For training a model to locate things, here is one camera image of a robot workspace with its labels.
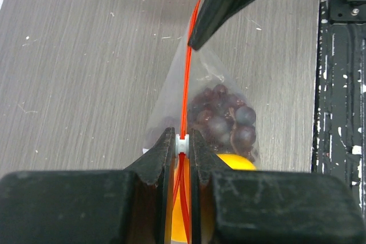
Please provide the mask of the clear zip top bag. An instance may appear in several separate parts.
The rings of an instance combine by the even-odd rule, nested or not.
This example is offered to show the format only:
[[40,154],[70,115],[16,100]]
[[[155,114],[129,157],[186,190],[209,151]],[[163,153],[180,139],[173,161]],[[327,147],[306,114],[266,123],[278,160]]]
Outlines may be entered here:
[[256,170],[256,113],[218,56],[208,47],[195,53],[187,45],[197,21],[196,4],[185,35],[148,120],[142,147],[146,153],[167,127],[182,140],[200,132],[209,152],[234,170]]

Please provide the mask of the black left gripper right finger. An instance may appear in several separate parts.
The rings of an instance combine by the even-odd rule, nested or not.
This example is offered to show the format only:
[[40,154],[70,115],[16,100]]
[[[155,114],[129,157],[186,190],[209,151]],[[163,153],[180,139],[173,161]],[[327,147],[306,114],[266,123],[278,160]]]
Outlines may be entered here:
[[349,188],[331,175],[231,169],[190,131],[191,243],[364,243]]

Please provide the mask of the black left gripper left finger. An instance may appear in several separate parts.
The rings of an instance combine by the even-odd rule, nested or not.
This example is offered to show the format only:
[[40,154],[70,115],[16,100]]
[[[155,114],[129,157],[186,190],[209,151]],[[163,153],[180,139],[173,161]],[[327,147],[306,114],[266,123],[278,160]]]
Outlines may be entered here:
[[169,243],[175,130],[122,170],[15,171],[1,179],[2,243]]

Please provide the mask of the dark red grape bunch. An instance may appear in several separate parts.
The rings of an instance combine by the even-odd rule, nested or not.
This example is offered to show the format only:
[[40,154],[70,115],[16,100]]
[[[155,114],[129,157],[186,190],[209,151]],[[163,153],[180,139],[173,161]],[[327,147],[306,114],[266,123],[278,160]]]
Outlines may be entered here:
[[256,112],[244,95],[223,83],[205,86],[188,103],[188,127],[198,130],[211,151],[257,163]]

